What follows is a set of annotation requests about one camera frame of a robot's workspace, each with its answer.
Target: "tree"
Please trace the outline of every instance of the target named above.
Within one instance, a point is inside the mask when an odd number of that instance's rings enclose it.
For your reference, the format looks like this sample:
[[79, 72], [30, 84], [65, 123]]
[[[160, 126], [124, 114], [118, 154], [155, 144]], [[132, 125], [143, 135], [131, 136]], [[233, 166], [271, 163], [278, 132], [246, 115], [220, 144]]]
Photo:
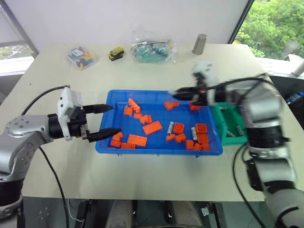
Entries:
[[247, 44], [257, 57], [304, 57], [304, 1], [255, 1], [236, 41]]

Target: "white wall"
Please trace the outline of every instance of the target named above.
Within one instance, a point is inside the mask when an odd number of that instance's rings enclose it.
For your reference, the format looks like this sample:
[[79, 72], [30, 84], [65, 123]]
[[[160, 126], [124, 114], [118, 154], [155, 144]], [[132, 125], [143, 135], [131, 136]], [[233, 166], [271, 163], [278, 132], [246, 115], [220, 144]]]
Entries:
[[247, 0], [6, 0], [41, 50], [50, 42], [130, 43], [142, 25], [177, 42], [227, 43]]

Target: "robotic arm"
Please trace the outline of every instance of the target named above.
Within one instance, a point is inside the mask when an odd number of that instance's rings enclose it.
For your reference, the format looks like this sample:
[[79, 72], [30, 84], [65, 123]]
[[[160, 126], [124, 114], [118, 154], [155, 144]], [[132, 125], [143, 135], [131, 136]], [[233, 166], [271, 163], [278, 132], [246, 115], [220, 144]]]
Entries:
[[304, 228], [304, 192], [295, 188], [296, 173], [281, 129], [282, 98], [253, 79], [217, 86], [209, 62], [198, 63], [193, 75], [195, 87], [181, 88], [172, 95], [196, 105], [239, 105], [247, 128], [251, 187], [263, 192], [277, 227]]
[[[65, 87], [58, 101], [58, 116], [22, 115], [11, 120], [0, 135], [0, 219], [16, 214], [20, 208], [23, 181], [39, 146], [58, 138], [68, 141], [75, 136], [95, 142], [115, 135], [121, 129], [90, 133], [86, 121], [86, 114], [111, 109], [105, 104], [82, 106], [80, 94]], [[11, 227], [1, 222], [0, 226]]]

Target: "floor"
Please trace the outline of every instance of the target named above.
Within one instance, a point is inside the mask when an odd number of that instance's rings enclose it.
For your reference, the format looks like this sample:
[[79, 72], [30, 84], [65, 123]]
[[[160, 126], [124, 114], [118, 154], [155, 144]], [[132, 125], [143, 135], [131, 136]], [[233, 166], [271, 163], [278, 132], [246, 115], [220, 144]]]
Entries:
[[[76, 216], [78, 203], [81, 200], [72, 199], [70, 209], [72, 216]], [[99, 200], [96, 207], [88, 213], [86, 224], [83, 228], [102, 228], [105, 226], [106, 213], [111, 208], [112, 200]], [[254, 210], [266, 224], [266, 227], [273, 227], [273, 222], [270, 219], [270, 213], [264, 202], [251, 202]], [[227, 228], [259, 228], [260, 226], [254, 220], [250, 211], [246, 208], [243, 202], [222, 202]], [[139, 200], [138, 212], [134, 225], [161, 225], [166, 224], [163, 217], [163, 202], [154, 200]], [[103, 216], [96, 215], [97, 210], [102, 208], [105, 211]], [[65, 227], [65, 214], [61, 199], [53, 198], [24, 198], [24, 211], [26, 216], [27, 228], [61, 228]], [[203, 224], [206, 228], [216, 228], [215, 217], [210, 214], [202, 217]], [[73, 228], [75, 223], [70, 219], [70, 227]]]

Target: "blue plastic tray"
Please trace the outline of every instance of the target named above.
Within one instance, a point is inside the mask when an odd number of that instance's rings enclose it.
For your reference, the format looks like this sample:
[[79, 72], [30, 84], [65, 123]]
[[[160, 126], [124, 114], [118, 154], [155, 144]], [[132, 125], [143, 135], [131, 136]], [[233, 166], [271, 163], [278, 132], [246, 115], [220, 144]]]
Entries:
[[[140, 107], [142, 114], [150, 114], [153, 121], [160, 121], [162, 130], [145, 135], [143, 125], [139, 119], [124, 115], [124, 108], [128, 106], [128, 99], [132, 98]], [[139, 153], [139, 154], [175, 154], [175, 155], [221, 155], [223, 148], [213, 121], [209, 107], [202, 107], [199, 111], [190, 111], [188, 102], [179, 101], [180, 106], [167, 111], [163, 106], [165, 101], [176, 101], [168, 91], [145, 91], [145, 90], [111, 90], [106, 101], [107, 105], [114, 107], [104, 113], [100, 129], [108, 127], [121, 128], [123, 133], [122, 142], [127, 142], [129, 134], [148, 137], [146, 147], [136, 146], [132, 149], [108, 149], [111, 138], [98, 141], [96, 150], [99, 153]], [[196, 123], [204, 123], [208, 128], [210, 151], [186, 150], [185, 142], [176, 143], [175, 140], [166, 141], [169, 122], [178, 122], [185, 125], [184, 133], [187, 139], [192, 139], [191, 127]]]

